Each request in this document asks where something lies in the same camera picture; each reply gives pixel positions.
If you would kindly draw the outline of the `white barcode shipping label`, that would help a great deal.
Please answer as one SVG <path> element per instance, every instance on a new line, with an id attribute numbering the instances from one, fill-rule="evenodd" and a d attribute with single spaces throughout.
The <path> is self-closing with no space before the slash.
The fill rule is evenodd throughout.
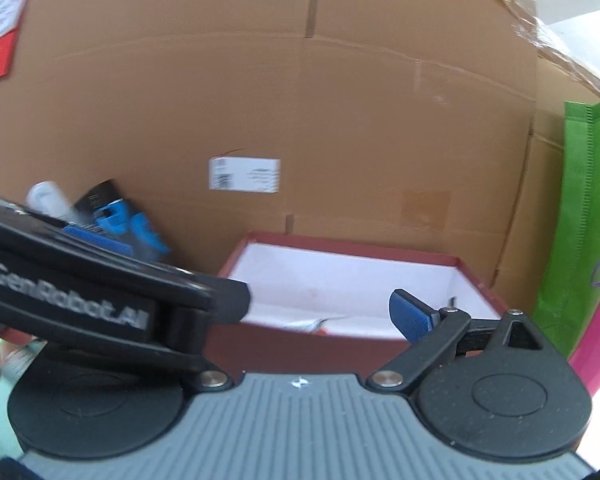
<path id="1" fill-rule="evenodd" d="M 210 190 L 274 194 L 279 175 L 278 159 L 223 156 L 209 160 Z"/>

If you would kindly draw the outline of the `blue black packaged item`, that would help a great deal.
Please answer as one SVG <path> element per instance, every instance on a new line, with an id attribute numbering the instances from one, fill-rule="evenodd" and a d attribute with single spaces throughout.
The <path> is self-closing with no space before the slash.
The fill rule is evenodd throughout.
<path id="1" fill-rule="evenodd" d="M 172 250 L 148 215 L 122 194 L 114 180 L 95 185 L 73 207 L 83 224 L 117 243 L 117 252 L 148 262 L 172 260 Z"/>

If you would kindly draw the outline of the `white plastic bottle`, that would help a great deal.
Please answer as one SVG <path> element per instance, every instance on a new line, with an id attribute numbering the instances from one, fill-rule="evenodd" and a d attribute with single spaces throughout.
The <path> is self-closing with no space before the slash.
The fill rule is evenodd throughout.
<path id="1" fill-rule="evenodd" d="M 64 192 L 53 181 L 43 181 L 30 188 L 27 205 L 41 214 L 69 223 L 76 223 L 76 210 Z"/>

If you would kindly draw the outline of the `green fabric tote bag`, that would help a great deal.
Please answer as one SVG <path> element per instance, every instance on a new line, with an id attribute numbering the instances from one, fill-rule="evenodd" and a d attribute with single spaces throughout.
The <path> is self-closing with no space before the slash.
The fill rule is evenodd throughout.
<path id="1" fill-rule="evenodd" d="M 533 321 L 566 358 L 600 301 L 591 284 L 600 261 L 600 102 L 565 104 L 557 226 Z"/>

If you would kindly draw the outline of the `dark red open box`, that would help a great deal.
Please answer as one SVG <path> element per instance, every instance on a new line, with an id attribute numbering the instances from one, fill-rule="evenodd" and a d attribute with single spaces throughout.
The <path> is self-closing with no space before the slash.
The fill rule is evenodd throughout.
<path id="1" fill-rule="evenodd" d="M 220 272 L 251 292 L 238 324 L 215 325 L 204 354 L 234 378 L 272 374 L 370 374 L 407 347 L 389 318 L 397 288 L 473 318 L 506 303 L 460 258 L 277 233 L 250 233 Z"/>

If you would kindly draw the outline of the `large brown cardboard box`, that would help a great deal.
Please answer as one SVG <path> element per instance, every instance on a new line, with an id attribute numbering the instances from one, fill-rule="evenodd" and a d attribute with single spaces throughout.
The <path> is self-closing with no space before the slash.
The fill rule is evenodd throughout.
<path id="1" fill-rule="evenodd" d="M 0 79 L 0 195 L 114 180 L 181 264 L 266 231 L 443 252 L 531 309 L 565 102 L 600 80 L 531 0 L 29 0 Z M 274 194 L 213 157 L 280 161 Z"/>

